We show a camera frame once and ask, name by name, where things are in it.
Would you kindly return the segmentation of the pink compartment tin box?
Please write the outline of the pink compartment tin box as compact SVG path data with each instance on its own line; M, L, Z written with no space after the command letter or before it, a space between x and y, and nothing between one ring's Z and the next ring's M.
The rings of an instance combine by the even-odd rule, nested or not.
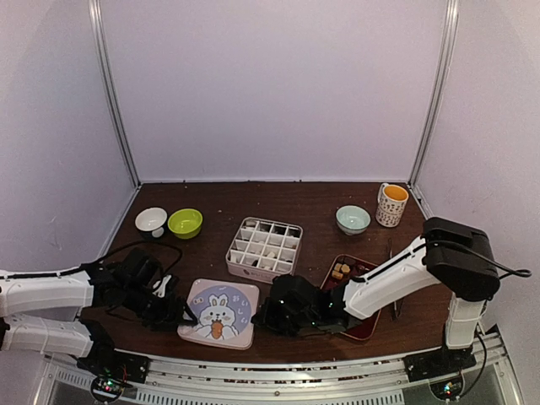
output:
M225 255L229 274L265 284L294 275L303 234L297 224L244 218Z

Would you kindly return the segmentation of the metal tongs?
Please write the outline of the metal tongs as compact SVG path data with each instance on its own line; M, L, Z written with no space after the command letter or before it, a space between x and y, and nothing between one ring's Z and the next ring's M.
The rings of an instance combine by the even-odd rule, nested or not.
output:
M389 238L387 241L387 254L389 258L393 258L393 244L392 239ZM396 321L400 318L402 314L402 305L403 305L403 299L399 299L397 301L394 301L391 306L391 319L393 321Z

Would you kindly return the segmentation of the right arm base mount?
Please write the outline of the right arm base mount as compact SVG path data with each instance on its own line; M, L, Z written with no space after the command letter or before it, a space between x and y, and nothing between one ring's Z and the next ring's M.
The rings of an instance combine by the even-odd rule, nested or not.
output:
M476 365L470 349L438 348L403 359L410 382L427 381L432 395L444 402L456 401L466 390L463 371Z

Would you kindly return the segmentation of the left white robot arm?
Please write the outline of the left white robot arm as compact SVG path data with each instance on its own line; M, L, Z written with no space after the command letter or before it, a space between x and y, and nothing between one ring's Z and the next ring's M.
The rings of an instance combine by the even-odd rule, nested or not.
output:
M197 318L176 296L175 276L140 248L120 262L100 258L45 273L1 272L1 349L68 354L89 362L104 375L121 368L121 355L95 321L55 321L36 311L59 308L124 308L155 331L194 326Z

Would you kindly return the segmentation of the bunny picture tin lid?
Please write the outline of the bunny picture tin lid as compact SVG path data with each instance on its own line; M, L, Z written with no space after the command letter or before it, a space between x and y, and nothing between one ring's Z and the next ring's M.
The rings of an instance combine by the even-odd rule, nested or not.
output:
M251 318L258 307L260 289L252 284L200 278L187 297L197 323L179 326L185 341L217 348L246 350L253 342Z

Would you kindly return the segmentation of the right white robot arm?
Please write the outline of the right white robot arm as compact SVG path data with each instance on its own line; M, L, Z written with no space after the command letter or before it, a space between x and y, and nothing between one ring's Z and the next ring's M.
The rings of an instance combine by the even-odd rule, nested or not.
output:
M332 289L319 289L299 275L276 277L251 321L288 337L346 332L381 308L435 284L452 292L444 345L432 357L433 366L447 373L464 360L483 304L500 288L488 235L447 219L427 219L422 235L400 253Z

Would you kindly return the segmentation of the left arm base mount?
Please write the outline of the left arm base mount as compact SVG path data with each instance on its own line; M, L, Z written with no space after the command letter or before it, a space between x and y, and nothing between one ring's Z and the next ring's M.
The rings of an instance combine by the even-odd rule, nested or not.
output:
M98 404L111 404L118 400L126 389L146 381L150 358L113 350L108 354L89 354L76 358L77 366L94 375L89 392Z

